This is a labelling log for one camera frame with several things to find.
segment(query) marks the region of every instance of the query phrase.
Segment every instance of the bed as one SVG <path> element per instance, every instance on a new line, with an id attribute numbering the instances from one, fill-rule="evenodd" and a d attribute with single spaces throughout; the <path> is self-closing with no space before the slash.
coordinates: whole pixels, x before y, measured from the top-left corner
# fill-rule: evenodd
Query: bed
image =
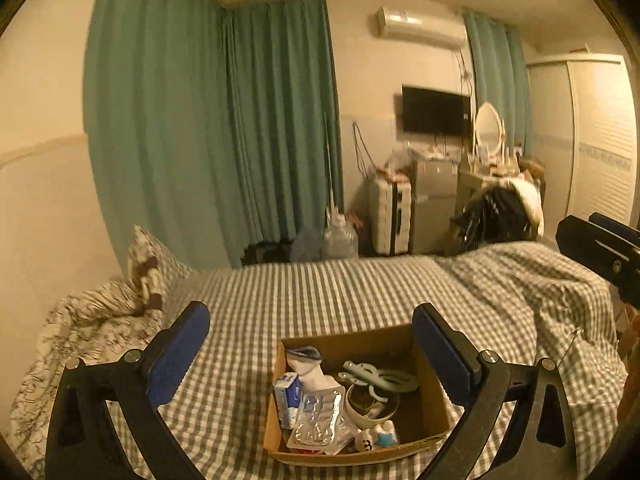
<path id="1" fill-rule="evenodd" d="M 263 426 L 277 338 L 352 332 L 409 322 L 430 301 L 477 348 L 508 362 L 559 364 L 572 410 L 578 478 L 616 430 L 626 370 L 616 352 L 609 287 L 542 244 L 497 244 L 457 258 L 402 256 L 316 264 L 265 264 L 200 272 L 136 228 L 128 279 L 61 300 L 49 314 L 36 360 L 12 409 L 6 438 L 35 478 L 44 477 L 52 400 L 66 359 L 88 364 L 144 348 L 191 301 L 205 303 L 211 329 L 162 416 L 206 478 L 315 478 L 313 469 L 270 460 Z M 149 476 L 116 404 L 114 424 L 135 471 Z M 462 409 L 447 401 L 452 425 Z M 471 478 L 486 471 L 506 430 L 506 404 Z M 327 478 L 413 479 L 431 454 Z"/>

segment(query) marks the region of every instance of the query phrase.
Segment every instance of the wardrobe door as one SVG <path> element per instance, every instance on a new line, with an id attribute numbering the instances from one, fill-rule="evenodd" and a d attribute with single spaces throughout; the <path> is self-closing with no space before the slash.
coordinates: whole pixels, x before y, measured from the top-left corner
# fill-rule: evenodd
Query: wardrobe door
<path id="1" fill-rule="evenodd" d="M 578 153 L 569 213 L 597 211 L 629 224 L 638 156 L 636 115 L 626 67 L 613 61 L 568 62 Z"/>
<path id="2" fill-rule="evenodd" d="M 566 62 L 529 67 L 532 155 L 546 165 L 545 238 L 567 215 L 574 171 L 574 106 Z"/>

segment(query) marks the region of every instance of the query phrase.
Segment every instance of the flat screen tv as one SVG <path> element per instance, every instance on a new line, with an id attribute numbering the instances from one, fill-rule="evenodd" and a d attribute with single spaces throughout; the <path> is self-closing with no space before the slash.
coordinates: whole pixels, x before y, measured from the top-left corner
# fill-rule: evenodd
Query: flat screen tv
<path id="1" fill-rule="evenodd" d="M 402 129 L 406 132 L 467 137 L 470 115 L 468 96 L 402 86 Z"/>

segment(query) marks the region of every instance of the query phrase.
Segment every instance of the checkered bedsheet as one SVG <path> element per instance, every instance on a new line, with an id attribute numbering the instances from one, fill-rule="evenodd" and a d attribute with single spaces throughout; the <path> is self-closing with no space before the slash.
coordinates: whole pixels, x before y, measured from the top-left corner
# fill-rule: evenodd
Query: checkered bedsheet
<path id="1" fill-rule="evenodd" d="M 174 400 L 161 408 L 206 478 L 416 478 L 430 454 L 318 470 L 270 460 L 261 442 L 276 339 L 407 323 L 426 301 L 477 348 L 495 349 L 507 362 L 533 364 L 548 356 L 560 363 L 578 478 L 600 459 L 616 429 L 626 372 L 616 353 L 608 285 L 541 244 L 494 245 L 455 259 L 406 256 L 192 272 L 167 294 L 164 326 L 191 300 L 211 312 L 208 338 Z M 462 409 L 447 406 L 456 422 Z M 470 478 L 488 469 L 512 411 L 505 405 Z M 134 468 L 148 476 L 121 416 L 114 419 Z"/>

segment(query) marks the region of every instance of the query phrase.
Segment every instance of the curtain fold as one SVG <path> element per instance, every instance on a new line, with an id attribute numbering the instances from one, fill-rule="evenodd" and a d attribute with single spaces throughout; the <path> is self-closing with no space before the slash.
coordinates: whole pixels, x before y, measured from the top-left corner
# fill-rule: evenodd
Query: curtain fold
<path id="1" fill-rule="evenodd" d="M 321 229 L 336 103 L 325 0 L 96 0 L 84 127 L 122 268 L 135 224 L 203 269 Z"/>
<path id="2" fill-rule="evenodd" d="M 465 25 L 476 75 L 478 107 L 490 102 L 504 120 L 509 147 L 532 146 L 529 119 L 529 73 L 516 27 L 467 11 Z"/>

